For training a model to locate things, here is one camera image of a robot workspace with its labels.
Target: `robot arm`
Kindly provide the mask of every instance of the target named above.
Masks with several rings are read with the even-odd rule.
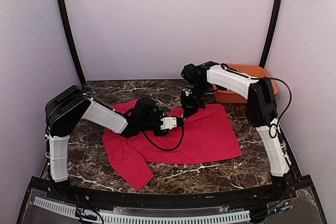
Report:
[[[213,84],[232,90],[247,99],[246,117],[256,127],[264,143],[270,160],[271,174],[282,177],[288,173],[291,162],[286,152],[286,144],[278,125],[277,104],[270,80],[253,78],[227,65],[207,62],[199,66],[186,65],[182,77],[193,85],[181,94],[184,117],[187,118],[205,108],[203,95]]]
[[[45,107],[47,156],[50,175],[55,182],[68,179],[68,141],[81,119],[99,124],[124,137],[138,135],[141,130],[153,130],[154,135],[166,135],[182,126],[183,120],[165,116],[149,98],[139,99],[128,114],[121,114],[71,86]]]

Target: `marble tabletop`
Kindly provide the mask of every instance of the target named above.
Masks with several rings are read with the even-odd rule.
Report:
[[[94,81],[83,90],[108,106],[149,97],[161,110],[178,108],[184,80]],[[207,104],[216,103],[213,94]],[[149,163],[154,178],[136,192],[109,164],[102,135],[105,129],[82,120],[69,141],[68,170],[72,185],[143,194],[197,194],[238,190],[271,184],[269,160],[256,129],[246,120],[246,105],[223,104],[239,141],[242,157],[199,165]]]

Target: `slotted white strip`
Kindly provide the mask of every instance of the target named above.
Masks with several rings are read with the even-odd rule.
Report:
[[[34,205],[70,218],[75,218],[76,208],[74,206],[39,197],[35,197]],[[86,213],[95,215],[90,210],[87,210]],[[229,224],[250,220],[249,211],[197,217],[139,217],[116,215],[108,212],[99,212],[99,214],[103,217],[105,223],[115,224]],[[101,220],[98,218],[95,223],[101,223]]]

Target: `orange bin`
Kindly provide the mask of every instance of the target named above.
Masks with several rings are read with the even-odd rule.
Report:
[[[230,68],[237,70],[240,73],[246,73],[252,77],[271,77],[271,75],[266,72],[265,69],[256,66],[249,65],[228,65]],[[274,94],[278,94],[278,88],[275,85],[275,82],[271,80]],[[241,95],[233,92],[233,91],[223,91],[218,90],[215,92],[216,101],[219,103],[247,103],[247,100],[243,98]]]

